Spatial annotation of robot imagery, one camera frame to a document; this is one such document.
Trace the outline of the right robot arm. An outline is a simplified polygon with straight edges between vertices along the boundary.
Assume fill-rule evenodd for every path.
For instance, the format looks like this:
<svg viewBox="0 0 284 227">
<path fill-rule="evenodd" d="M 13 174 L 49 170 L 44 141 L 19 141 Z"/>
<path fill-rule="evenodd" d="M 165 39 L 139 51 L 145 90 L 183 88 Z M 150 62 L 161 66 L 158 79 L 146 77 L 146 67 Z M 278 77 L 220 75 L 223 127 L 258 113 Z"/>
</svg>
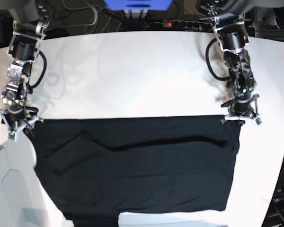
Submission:
<svg viewBox="0 0 284 227">
<path fill-rule="evenodd" d="M 7 69 L 7 83 L 2 90 L 0 109 L 2 122 L 7 127 L 7 137 L 16 141 L 22 131 L 32 132 L 38 109 L 26 105 L 32 94 L 30 85 L 32 65 L 40 51 L 50 22 L 50 4 L 46 0 L 0 0 L 0 10 L 7 10 L 13 18 L 13 33 L 7 54 L 13 62 Z"/>
</svg>

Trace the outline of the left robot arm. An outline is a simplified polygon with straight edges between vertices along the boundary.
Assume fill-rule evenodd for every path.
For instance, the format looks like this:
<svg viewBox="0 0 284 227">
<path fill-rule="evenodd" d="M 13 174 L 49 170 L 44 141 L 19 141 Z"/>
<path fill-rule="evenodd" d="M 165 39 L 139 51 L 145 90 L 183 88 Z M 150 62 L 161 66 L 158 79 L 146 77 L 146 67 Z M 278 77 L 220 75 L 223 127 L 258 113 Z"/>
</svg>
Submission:
<svg viewBox="0 0 284 227">
<path fill-rule="evenodd" d="M 256 81 L 250 66 L 250 57 L 245 46 L 249 44 L 249 35 L 245 27 L 242 11 L 232 12 L 231 8 L 236 2 L 233 0 L 207 0 L 206 10 L 208 16 L 205 20 L 212 23 L 214 39 L 205 50 L 205 60 L 211 75 L 218 81 L 226 82 L 226 87 L 232 93 L 232 98 L 224 102 L 221 107 L 227 108 L 228 114 L 222 120 L 253 121 L 254 124 L 262 123 L 258 113 L 258 94 L 254 94 Z M 214 43 L 218 43 L 223 52 L 223 61 L 228 68 L 227 77 L 217 76 L 209 60 L 209 51 Z"/>
</svg>

